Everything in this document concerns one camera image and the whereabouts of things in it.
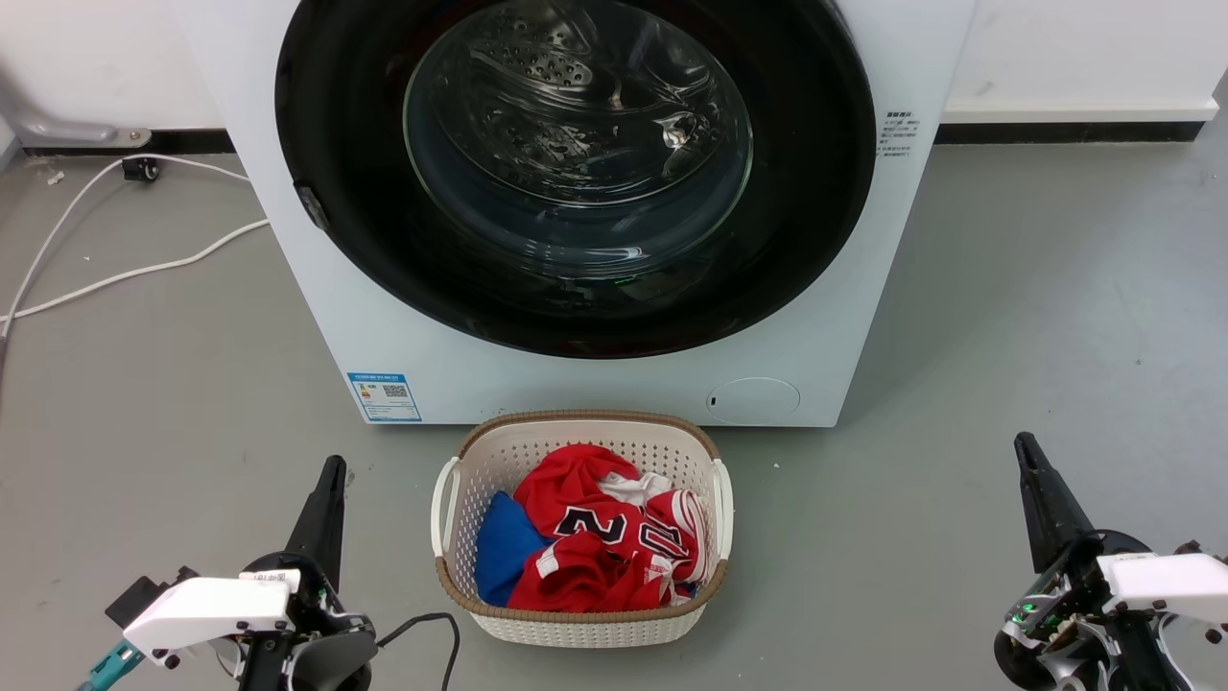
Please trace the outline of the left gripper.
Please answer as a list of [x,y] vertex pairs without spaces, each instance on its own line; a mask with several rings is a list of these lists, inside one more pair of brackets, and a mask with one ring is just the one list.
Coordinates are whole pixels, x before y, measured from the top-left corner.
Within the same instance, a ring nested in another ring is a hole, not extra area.
[[346,460],[325,458],[308,493],[286,551],[252,561],[243,576],[285,569],[298,574],[286,617],[268,632],[241,635],[246,659],[239,690],[368,690],[377,655],[375,627],[361,612],[343,608],[343,517]]

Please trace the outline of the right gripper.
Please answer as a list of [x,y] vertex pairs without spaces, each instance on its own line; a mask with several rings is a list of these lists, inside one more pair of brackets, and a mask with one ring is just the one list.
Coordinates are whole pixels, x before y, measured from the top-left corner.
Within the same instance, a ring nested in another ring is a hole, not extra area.
[[1189,690],[1162,635],[1167,603],[1111,604],[1100,558],[1149,558],[1138,539],[1094,530],[1030,432],[1016,436],[1027,546],[1038,581],[1005,617],[993,657],[1022,690]]

